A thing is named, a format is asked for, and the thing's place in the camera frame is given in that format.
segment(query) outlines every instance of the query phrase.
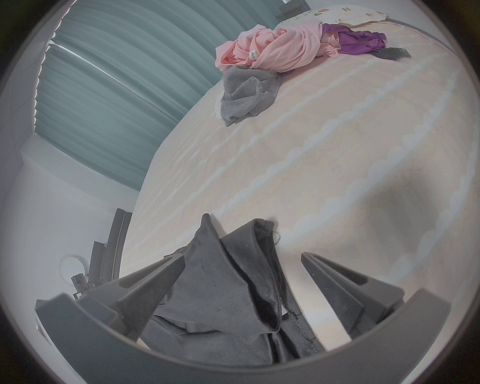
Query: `teal curtain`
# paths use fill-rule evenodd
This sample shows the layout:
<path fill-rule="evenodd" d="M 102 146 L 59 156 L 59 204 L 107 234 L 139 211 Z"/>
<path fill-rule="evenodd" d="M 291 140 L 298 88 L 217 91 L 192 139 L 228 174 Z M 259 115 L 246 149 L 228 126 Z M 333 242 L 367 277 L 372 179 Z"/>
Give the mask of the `teal curtain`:
<path fill-rule="evenodd" d="M 78 0 L 42 64 L 36 132 L 139 190 L 162 141 L 220 80 L 215 48 L 256 24 L 273 28 L 282 4 Z"/>

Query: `pillow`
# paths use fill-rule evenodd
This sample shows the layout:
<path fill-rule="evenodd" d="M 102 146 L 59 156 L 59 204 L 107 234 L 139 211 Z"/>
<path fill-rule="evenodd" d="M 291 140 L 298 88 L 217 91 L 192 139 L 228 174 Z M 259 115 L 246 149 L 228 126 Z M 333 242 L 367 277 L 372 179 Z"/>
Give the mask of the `pillow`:
<path fill-rule="evenodd" d="M 374 11 L 373 9 L 359 5 L 329 5 L 322 9 L 315 9 L 301 13 L 279 23 L 275 29 L 301 25 L 310 20 L 320 20 L 327 24 L 342 24 L 348 27 L 355 27 L 365 23 L 382 21 L 387 18 L 386 13 Z"/>

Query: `purple clothing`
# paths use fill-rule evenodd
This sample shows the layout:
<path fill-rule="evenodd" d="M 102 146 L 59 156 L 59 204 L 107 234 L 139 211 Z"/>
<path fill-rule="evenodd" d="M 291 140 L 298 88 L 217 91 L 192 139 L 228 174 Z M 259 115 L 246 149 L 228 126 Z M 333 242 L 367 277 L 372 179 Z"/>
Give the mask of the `purple clothing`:
<path fill-rule="evenodd" d="M 385 48 L 386 36 L 379 32 L 358 31 L 339 24 L 323 24 L 322 35 L 327 32 L 338 32 L 341 49 L 338 53 L 360 55 L 375 49 Z"/>

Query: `bed sheet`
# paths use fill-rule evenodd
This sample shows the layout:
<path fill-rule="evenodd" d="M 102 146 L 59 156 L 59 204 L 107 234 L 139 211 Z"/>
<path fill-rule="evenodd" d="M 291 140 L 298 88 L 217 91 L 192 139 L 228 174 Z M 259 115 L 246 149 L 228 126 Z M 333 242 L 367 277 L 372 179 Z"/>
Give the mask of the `bed sheet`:
<path fill-rule="evenodd" d="M 287 281 L 327 349 L 349 337 L 302 252 L 405 299 L 426 287 L 455 309 L 479 269 L 478 95 L 437 41 L 391 22 L 356 29 L 385 33 L 411 59 L 317 58 L 284 77 L 269 109 L 230 127 L 215 113 L 222 84 L 207 92 L 152 161 L 121 276 L 186 245 L 203 213 L 220 236 L 258 217 L 275 222 Z"/>

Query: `pink fabric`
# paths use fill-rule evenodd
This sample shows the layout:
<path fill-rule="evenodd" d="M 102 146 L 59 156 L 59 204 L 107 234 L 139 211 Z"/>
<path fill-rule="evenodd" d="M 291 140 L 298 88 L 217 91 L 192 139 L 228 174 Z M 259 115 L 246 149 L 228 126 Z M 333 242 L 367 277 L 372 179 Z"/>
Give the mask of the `pink fabric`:
<path fill-rule="evenodd" d="M 217 47 L 215 66 L 222 72 L 231 65 L 287 72 L 307 65 L 317 56 L 337 57 L 340 48 L 338 33 L 322 37 L 322 23 L 318 20 L 275 31 L 257 25 L 242 32 L 237 40 Z"/>

